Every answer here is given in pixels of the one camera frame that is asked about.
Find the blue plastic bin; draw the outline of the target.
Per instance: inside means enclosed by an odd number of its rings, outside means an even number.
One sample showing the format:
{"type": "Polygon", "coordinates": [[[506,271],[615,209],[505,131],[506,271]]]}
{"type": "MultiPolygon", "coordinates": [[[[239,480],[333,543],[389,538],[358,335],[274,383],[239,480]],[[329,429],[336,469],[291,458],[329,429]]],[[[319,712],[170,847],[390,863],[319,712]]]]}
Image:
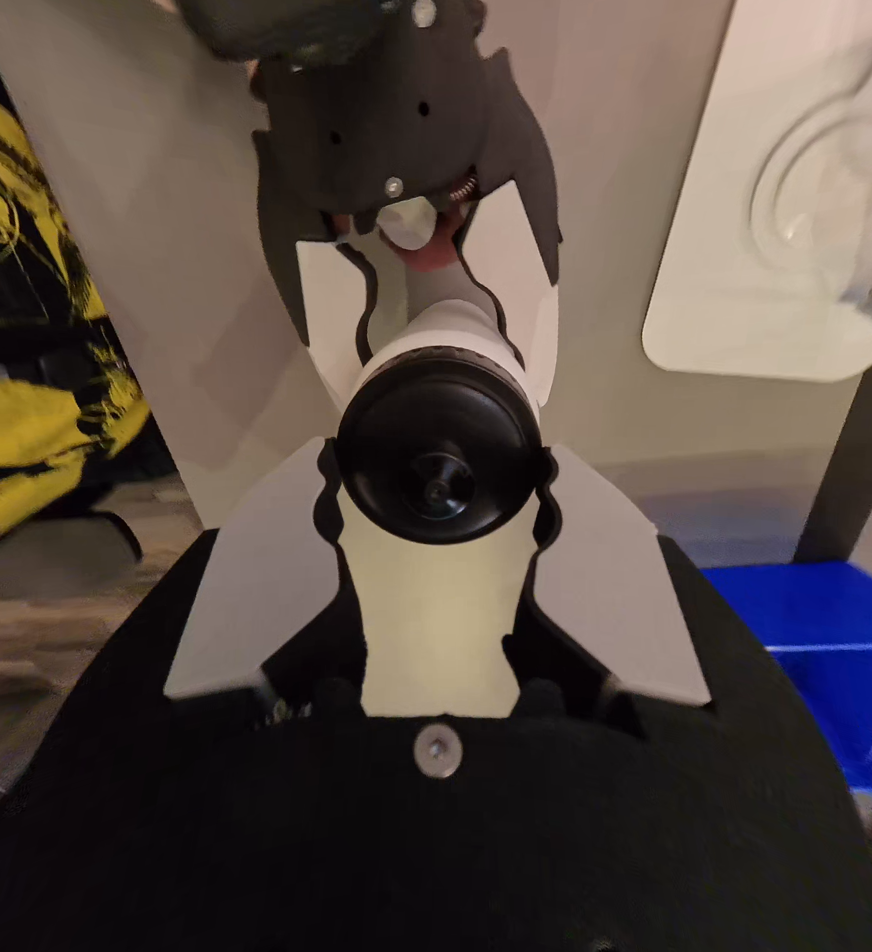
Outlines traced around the blue plastic bin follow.
{"type": "Polygon", "coordinates": [[[704,568],[872,796],[872,576],[845,562],[704,568]]]}

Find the clear round stand foot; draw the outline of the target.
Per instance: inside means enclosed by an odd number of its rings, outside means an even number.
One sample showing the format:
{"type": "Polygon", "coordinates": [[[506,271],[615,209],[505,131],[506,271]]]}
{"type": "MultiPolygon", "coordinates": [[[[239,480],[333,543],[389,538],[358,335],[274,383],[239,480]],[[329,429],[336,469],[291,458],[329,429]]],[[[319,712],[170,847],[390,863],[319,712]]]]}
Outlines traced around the clear round stand foot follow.
{"type": "Polygon", "coordinates": [[[747,233],[767,268],[872,319],[872,41],[842,89],[807,108],[750,185],[747,233]]]}

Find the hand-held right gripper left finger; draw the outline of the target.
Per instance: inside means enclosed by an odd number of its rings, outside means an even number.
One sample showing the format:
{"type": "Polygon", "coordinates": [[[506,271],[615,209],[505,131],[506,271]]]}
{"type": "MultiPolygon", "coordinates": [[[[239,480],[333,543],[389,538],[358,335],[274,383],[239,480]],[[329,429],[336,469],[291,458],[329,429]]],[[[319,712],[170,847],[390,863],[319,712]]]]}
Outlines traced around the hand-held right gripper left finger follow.
{"type": "Polygon", "coordinates": [[[340,543],[332,439],[316,438],[258,482],[220,527],[165,682],[181,703],[248,693],[304,707],[324,681],[360,696],[366,637],[340,543]]]}

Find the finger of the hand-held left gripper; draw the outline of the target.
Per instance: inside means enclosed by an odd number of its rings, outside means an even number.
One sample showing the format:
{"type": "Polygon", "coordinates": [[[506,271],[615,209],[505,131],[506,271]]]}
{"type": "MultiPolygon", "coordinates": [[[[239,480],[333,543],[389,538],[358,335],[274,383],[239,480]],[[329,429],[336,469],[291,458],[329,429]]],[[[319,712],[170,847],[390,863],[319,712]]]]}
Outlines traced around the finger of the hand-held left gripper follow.
{"type": "Polygon", "coordinates": [[[296,244],[307,349],[335,400],[352,395],[364,365],[408,323],[404,263],[380,234],[296,244]]]}
{"type": "Polygon", "coordinates": [[[523,360],[530,395],[549,401],[559,349],[559,288],[552,284],[514,181],[476,204],[461,259],[474,283],[501,307],[504,336],[523,360]]]}

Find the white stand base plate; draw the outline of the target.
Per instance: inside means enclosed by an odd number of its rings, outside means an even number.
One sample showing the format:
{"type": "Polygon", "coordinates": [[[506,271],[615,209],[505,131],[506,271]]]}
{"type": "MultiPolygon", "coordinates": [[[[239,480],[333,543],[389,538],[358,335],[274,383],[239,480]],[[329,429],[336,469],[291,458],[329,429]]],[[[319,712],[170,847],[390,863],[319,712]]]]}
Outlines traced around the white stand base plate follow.
{"type": "Polygon", "coordinates": [[[871,1],[735,2],[644,318],[661,369],[836,383],[871,367],[872,319],[767,268],[746,225],[767,150],[869,41],[871,1]]]}

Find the black bottle lid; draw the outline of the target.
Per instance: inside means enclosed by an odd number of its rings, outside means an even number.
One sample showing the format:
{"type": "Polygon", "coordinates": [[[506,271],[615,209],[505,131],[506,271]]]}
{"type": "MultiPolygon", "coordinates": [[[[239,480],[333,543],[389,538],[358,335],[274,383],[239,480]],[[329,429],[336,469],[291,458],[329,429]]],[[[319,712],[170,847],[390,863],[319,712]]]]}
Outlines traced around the black bottle lid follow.
{"type": "Polygon", "coordinates": [[[519,513],[545,452],[512,373],[475,351],[429,347],[398,354],[358,387],[335,455],[347,494],[378,528],[456,544],[519,513]]]}

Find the black yellow printed shirt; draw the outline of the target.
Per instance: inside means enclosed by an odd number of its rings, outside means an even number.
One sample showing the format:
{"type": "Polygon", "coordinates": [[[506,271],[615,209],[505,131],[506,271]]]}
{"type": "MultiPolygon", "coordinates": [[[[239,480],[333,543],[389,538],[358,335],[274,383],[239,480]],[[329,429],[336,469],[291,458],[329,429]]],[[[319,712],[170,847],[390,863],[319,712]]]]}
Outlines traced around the black yellow printed shirt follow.
{"type": "Polygon", "coordinates": [[[0,100],[0,539],[113,460],[148,417],[46,173],[0,100]]]}

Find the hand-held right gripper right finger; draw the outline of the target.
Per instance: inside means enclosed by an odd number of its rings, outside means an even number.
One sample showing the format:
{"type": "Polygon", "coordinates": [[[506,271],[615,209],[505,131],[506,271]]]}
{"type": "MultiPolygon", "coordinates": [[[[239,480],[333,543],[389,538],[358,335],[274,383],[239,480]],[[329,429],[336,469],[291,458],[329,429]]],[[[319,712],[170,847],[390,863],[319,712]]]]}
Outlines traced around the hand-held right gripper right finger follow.
{"type": "Polygon", "coordinates": [[[703,708],[712,696],[658,530],[565,446],[545,450],[531,557],[502,649],[521,690],[547,682],[570,715],[618,696],[703,708]]]}

